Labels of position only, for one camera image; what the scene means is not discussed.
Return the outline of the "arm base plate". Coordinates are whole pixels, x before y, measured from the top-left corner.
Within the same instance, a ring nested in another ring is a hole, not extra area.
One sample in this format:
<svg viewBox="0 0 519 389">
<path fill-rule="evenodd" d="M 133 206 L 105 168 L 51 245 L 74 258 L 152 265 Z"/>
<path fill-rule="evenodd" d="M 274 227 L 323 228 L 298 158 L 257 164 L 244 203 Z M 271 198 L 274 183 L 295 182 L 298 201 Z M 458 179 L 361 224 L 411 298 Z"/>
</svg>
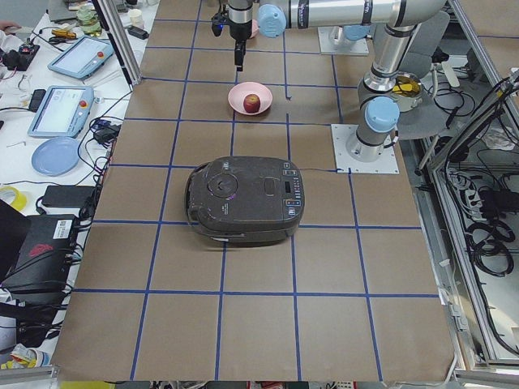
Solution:
<svg viewBox="0 0 519 389">
<path fill-rule="evenodd" d="M 332 144 L 338 173 L 399 174 L 390 135 L 379 146 L 367 146 L 357 137 L 358 125 L 332 124 Z"/>
<path fill-rule="evenodd" d="M 370 26 L 319 27 L 320 52 L 330 55 L 367 56 Z"/>
</svg>

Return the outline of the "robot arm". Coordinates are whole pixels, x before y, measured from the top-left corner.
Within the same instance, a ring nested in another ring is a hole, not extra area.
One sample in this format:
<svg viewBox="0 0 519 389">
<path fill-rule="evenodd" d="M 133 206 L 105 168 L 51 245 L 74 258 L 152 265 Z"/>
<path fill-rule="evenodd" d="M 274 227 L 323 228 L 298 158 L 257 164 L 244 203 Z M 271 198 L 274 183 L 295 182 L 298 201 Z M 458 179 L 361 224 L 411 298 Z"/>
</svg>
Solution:
<svg viewBox="0 0 519 389">
<path fill-rule="evenodd" d="M 361 162 L 372 162 L 384 150 L 384 142 L 395 130 L 399 118 L 397 103 L 389 94 L 397 72 L 419 24 L 435 16 L 441 1 L 228 1 L 212 17 L 212 31 L 221 33 L 229 26 L 235 41 L 234 64 L 242 69 L 247 40 L 256 22 L 261 34 L 275 38 L 286 29 L 315 27 L 371 26 L 383 24 L 382 47 L 371 69 L 358 85 L 362 119 L 346 141 L 348 154 Z"/>
</svg>

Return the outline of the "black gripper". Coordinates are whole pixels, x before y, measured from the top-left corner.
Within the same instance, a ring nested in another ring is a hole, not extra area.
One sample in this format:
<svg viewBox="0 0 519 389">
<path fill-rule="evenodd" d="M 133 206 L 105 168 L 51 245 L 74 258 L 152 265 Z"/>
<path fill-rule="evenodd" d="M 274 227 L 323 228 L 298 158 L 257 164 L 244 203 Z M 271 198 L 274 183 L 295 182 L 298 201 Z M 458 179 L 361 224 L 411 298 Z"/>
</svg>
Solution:
<svg viewBox="0 0 519 389">
<path fill-rule="evenodd" d="M 230 35 L 236 40 L 234 46 L 234 65 L 237 72 L 243 71 L 247 42 L 252 31 L 252 0 L 229 0 L 227 18 Z"/>
</svg>

